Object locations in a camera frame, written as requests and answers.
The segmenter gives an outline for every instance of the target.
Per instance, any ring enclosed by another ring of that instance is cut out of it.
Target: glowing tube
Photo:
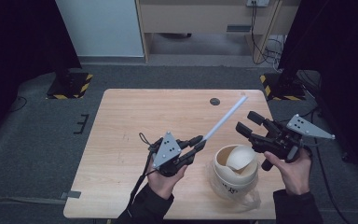
[[[242,96],[242,98],[234,105],[232,108],[223,116],[219,122],[217,122],[214,127],[202,138],[202,140],[208,140],[212,135],[224,124],[229,117],[248,99],[247,96]]]

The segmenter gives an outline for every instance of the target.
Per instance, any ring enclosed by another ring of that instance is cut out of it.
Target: white wall
[[[144,57],[135,0],[56,0],[77,56]]]

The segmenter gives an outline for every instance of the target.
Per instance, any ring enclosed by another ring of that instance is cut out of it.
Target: beige cup
[[[257,176],[258,162],[251,147],[232,145],[221,148],[213,158],[215,177],[233,194],[253,188]]]

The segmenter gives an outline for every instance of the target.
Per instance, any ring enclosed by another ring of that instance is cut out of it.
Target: black jacket sleeve
[[[168,200],[159,197],[146,184],[136,195],[130,209],[125,210],[115,221],[115,224],[157,224],[173,203],[173,195]]]
[[[289,196],[285,189],[273,194],[277,224],[320,224],[324,223],[313,195],[308,192]]]

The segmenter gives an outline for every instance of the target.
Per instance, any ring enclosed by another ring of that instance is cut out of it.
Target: power outlet
[[[269,5],[269,0],[248,0],[246,2],[247,7],[267,7]]]

